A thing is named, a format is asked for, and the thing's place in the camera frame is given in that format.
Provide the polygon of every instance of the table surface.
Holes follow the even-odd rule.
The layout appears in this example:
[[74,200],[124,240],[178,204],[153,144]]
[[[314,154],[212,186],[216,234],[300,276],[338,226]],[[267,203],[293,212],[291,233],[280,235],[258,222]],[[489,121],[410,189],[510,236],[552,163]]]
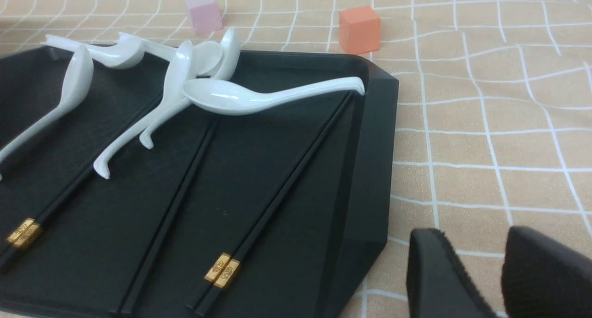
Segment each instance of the table surface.
[[[381,49],[363,56],[401,82],[389,241],[344,318],[408,317],[416,227],[446,232],[499,316],[511,225],[592,257],[592,0],[218,3],[250,50],[342,53],[340,10],[382,18]],[[118,32],[172,46],[224,34],[195,36],[184,0],[0,0],[0,53],[45,34],[111,43]]]

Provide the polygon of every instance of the black tray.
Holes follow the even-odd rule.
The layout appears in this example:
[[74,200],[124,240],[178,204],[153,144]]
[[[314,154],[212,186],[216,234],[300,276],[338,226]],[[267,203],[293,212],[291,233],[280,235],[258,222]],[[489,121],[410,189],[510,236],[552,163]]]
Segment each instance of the black tray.
[[[39,48],[0,60],[0,146],[57,105],[70,57]],[[357,56],[242,51],[232,81],[255,91],[359,76],[366,95],[251,116],[190,107],[156,131],[153,150],[127,144],[102,179],[93,160],[158,103],[166,69],[151,55],[127,70],[95,63],[84,103],[0,169],[2,236],[60,207],[0,274],[0,310],[194,317],[188,295],[275,197],[280,209],[210,316],[338,316],[387,240],[398,81]]]

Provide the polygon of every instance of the chopstick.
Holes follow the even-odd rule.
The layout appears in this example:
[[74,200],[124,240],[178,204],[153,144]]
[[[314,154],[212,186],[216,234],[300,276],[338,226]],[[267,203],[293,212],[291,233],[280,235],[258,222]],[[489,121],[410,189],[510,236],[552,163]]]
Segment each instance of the chopstick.
[[[138,111],[136,116],[130,119],[121,130],[117,131],[117,134],[114,135],[112,139],[109,139],[105,147],[123,133],[123,131],[127,130],[127,127],[131,126],[134,122],[137,122],[139,118],[142,118],[142,116],[145,116],[152,108],[156,107],[159,102],[160,98],[156,97],[148,106]],[[82,168],[82,170],[68,182],[58,196],[53,199],[47,207],[37,215],[37,217],[28,217],[25,219],[25,221],[23,221],[23,223],[21,223],[21,225],[19,225],[19,227],[6,238],[11,246],[4,250],[2,255],[0,255],[1,272],[6,271],[9,266],[32,245],[42,231],[47,229],[47,226],[49,226],[53,218],[58,215],[62,204],[90,177],[91,173],[93,173],[93,162],[99,153],[90,158],[86,167]]]
[[323,123],[315,140],[304,154],[298,158],[296,166],[292,168],[290,176],[284,181],[279,190],[274,191],[275,193],[272,196],[271,202],[254,222],[247,236],[237,245],[235,250],[223,252],[203,280],[201,280],[193,297],[191,297],[192,301],[186,305],[193,309],[196,314],[205,317],[215,305],[220,295],[222,295],[222,292],[230,286],[250,249],[254,246],[272,216],[279,209],[284,198],[300,177],[300,174],[306,168],[315,152],[319,149],[321,143],[323,143],[351,98],[351,94],[343,97],[338,107]]
[[163,218],[161,226],[154,234],[154,240],[152,240],[152,244],[147,250],[147,254],[140,265],[139,271],[136,273],[129,290],[124,297],[124,300],[121,304],[121,309],[118,310],[120,314],[131,316],[135,310],[140,295],[142,294],[144,286],[146,285],[146,279],[148,278],[150,272],[152,272],[154,263],[156,262],[160,251],[163,249],[163,242],[165,242],[169,232],[171,231],[176,216],[179,214],[183,200],[191,187],[191,183],[193,183],[195,175],[198,172],[199,165],[201,165],[205,152],[210,147],[210,143],[213,140],[214,134],[219,124],[220,117],[217,116],[210,121],[207,130],[205,130],[205,132],[199,138],[199,145],[196,147],[193,161],[191,162],[190,167],[187,169],[182,183],[171,204],[169,205],[169,209]]

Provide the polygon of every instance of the spoon bowl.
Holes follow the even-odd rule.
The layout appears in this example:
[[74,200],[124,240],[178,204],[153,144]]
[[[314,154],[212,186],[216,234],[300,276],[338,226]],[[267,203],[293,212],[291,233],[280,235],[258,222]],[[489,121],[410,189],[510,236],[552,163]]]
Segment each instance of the spoon bowl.
[[[126,34],[125,32],[119,33],[119,39],[115,43],[119,44],[128,40],[140,40],[144,46],[144,51],[166,61],[171,61],[177,51],[176,48],[171,46],[146,40],[132,34]],[[221,59],[222,46],[218,42],[205,41],[196,44],[193,47],[193,61],[191,63],[190,75],[193,78],[196,76],[212,75],[211,71],[216,68]]]
[[207,111],[228,116],[244,116],[308,97],[338,91],[364,95],[364,83],[357,76],[338,78],[286,89],[258,93],[225,80],[192,79],[183,84],[183,95]]
[[[213,80],[229,80],[236,70],[236,65],[239,62],[239,55],[241,55],[241,40],[235,35],[234,28],[229,28],[224,37],[220,41],[220,46],[224,54],[222,60],[211,70],[211,79]],[[178,103],[171,105],[161,116],[159,116],[146,130],[140,135],[140,142],[148,149],[154,148],[152,141],[152,133],[156,131],[162,124],[167,122],[173,116],[183,111],[191,105],[191,101],[182,98]]]

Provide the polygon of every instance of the tray rim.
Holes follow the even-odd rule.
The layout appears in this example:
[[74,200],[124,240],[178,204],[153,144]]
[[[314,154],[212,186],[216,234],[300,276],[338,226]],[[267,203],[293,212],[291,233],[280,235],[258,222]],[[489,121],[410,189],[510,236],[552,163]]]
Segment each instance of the tray rim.
[[[0,56],[0,61],[3,59],[6,59],[8,57],[12,57],[13,55],[19,55],[21,53],[24,52],[29,52],[29,51],[44,51],[44,48],[50,48],[49,54],[50,55],[57,55],[58,57],[62,57],[64,56],[64,51],[63,50],[59,50],[59,49],[54,49],[48,46],[42,46],[40,48],[35,48],[35,49],[29,49],[29,50],[24,50],[24,51],[20,51],[17,53],[12,53],[12,54],[8,54],[8,55],[2,55]],[[363,65],[364,67],[366,67],[366,69],[368,70],[367,72],[367,78],[362,79],[364,81],[365,87],[366,87],[366,95],[363,97],[355,97],[355,103],[357,103],[355,105],[355,108],[358,107],[358,102],[362,102],[362,113],[360,114],[361,116],[361,121],[359,122],[359,133],[358,133],[358,138],[355,141],[356,144],[356,150],[355,150],[355,156],[353,159],[353,165],[352,165],[352,169],[351,169],[351,187],[349,189],[349,196],[347,199],[347,208],[344,208],[343,210],[345,211],[345,215],[342,215],[341,221],[343,221],[343,232],[341,233],[341,236],[337,236],[337,238],[333,238],[332,241],[334,241],[334,243],[337,243],[338,241],[338,247],[339,250],[338,252],[333,252],[333,253],[327,253],[326,257],[325,257],[325,261],[330,262],[329,264],[325,265],[324,268],[324,272],[327,271],[334,271],[334,268],[330,268],[331,266],[335,267],[338,263],[339,257],[342,254],[342,246],[344,245],[344,241],[348,240],[347,238],[347,230],[349,228],[349,231],[352,231],[351,228],[353,227],[353,225],[351,224],[351,222],[348,222],[348,220],[351,220],[351,217],[348,217],[348,212],[349,210],[351,210],[351,208],[353,206],[360,206],[360,204],[363,202],[365,205],[368,204],[383,204],[384,200],[386,198],[386,202],[387,202],[387,208],[385,209],[387,211],[385,220],[388,221],[388,217],[389,217],[389,199],[390,199],[390,187],[391,187],[391,172],[392,172],[392,151],[393,151],[393,147],[394,147],[394,129],[395,129],[395,121],[396,121],[396,109],[397,109],[397,98],[398,98],[398,80],[396,78],[394,78],[393,76],[391,76],[391,74],[388,74],[387,72],[385,72],[384,70],[382,70],[380,67],[378,67],[376,64],[372,63],[371,61],[369,61],[368,59],[365,59],[363,57],[360,57],[358,55],[347,55],[347,54],[334,54],[334,53],[306,53],[306,52],[280,52],[280,51],[258,51],[258,50],[242,50],[241,51],[241,58],[244,59],[245,55],[247,57],[250,57],[252,55],[257,55],[257,56],[268,56],[268,57],[283,57],[283,58],[290,58],[290,59],[300,59],[300,60],[312,60],[312,59],[326,59],[328,61],[333,61],[335,59],[338,58],[343,58],[343,59],[348,59],[349,61],[351,61],[351,63],[356,63],[357,65]],[[381,89],[383,86],[391,84],[395,87],[395,89],[393,89],[394,92],[394,97],[392,97],[392,99],[394,100],[394,106],[391,109],[388,109],[388,107],[384,107],[384,106],[380,106],[378,107],[379,109],[382,108],[382,111],[380,111],[379,116],[376,115],[376,113],[372,114],[370,113],[370,110],[372,111],[376,111],[376,103],[379,103],[380,101],[383,101],[383,98],[377,97],[376,93],[379,91],[379,89]],[[390,118],[391,125],[387,125],[384,126],[383,122],[384,122],[384,118],[383,120],[380,120],[383,116],[386,116],[387,119]],[[376,134],[376,128],[383,126],[383,130],[380,130],[378,133]],[[382,153],[380,153],[379,156],[376,156],[375,154],[371,154],[369,153],[370,150],[368,150],[367,146],[372,146],[373,148],[376,147],[376,145],[382,146]],[[385,150],[388,151],[388,162],[387,162],[387,158],[385,157]],[[380,180],[376,180],[376,181],[369,181],[368,177],[369,174],[374,174],[374,178],[378,177],[380,178]],[[379,234],[379,236],[376,236],[377,234],[374,234],[374,238],[368,238],[368,240],[377,242],[377,244],[381,247],[381,251],[382,248],[385,246],[386,242],[387,242],[387,234],[388,232],[388,225],[384,228],[384,230],[382,231],[383,236],[380,236],[381,232],[378,232],[377,234]],[[335,278],[335,274],[334,273],[323,273],[324,275],[326,274],[328,277],[324,278],[324,282],[322,282],[321,287],[323,287],[323,285],[325,287],[328,287],[327,289],[331,289],[332,287],[332,282],[333,279]],[[318,299],[317,300],[317,313],[320,316],[325,316],[326,314],[326,306],[327,306],[327,301],[329,300],[330,296],[329,296],[329,292],[327,292],[326,298],[323,301],[322,299]],[[39,310],[19,310],[17,309],[17,311],[11,309],[14,308],[19,308],[19,309],[25,309],[25,308],[30,308],[32,309],[33,307],[36,307]],[[16,303],[13,300],[5,300],[5,299],[0,299],[0,309],[2,310],[9,310],[12,312],[20,312],[21,314],[28,314],[28,315],[37,315],[36,312],[38,312],[38,314],[40,314],[40,316],[43,316],[44,314],[48,314],[48,313],[56,313],[56,312],[61,312],[61,314],[64,314],[66,312],[68,312],[68,310],[57,310],[57,309],[52,309],[51,307],[40,307],[39,305],[33,305],[32,303]],[[77,312],[76,315],[80,316],[82,314],[82,312]]]

